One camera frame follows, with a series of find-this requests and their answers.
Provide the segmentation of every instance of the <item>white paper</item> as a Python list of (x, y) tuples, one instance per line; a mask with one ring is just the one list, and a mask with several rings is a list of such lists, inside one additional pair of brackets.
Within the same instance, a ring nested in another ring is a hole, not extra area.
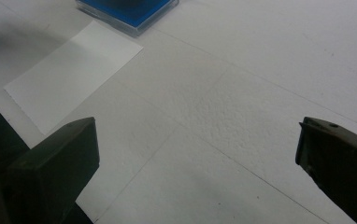
[(92, 21), (4, 89), (46, 134), (141, 50)]

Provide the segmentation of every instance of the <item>blue container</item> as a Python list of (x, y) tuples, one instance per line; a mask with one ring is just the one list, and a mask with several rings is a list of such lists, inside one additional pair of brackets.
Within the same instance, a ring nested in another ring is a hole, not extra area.
[(139, 36), (179, 0), (77, 0), (79, 9), (128, 35)]

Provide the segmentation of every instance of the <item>white table surface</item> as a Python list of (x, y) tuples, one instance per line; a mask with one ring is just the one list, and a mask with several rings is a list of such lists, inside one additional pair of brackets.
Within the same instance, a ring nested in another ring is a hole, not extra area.
[[(92, 20), (0, 0), (0, 112), (29, 147), (48, 135), (3, 87)], [(93, 221), (353, 223), (294, 157), (305, 116), (357, 133), (357, 1), (182, 0), (120, 35), (144, 49), (50, 132), (96, 118), (101, 167), (78, 198)]]

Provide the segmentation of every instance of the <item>blue box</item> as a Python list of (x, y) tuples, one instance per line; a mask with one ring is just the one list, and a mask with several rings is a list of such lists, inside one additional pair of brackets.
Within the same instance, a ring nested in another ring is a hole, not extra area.
[(79, 9), (130, 36), (139, 36), (179, 0), (76, 0)]

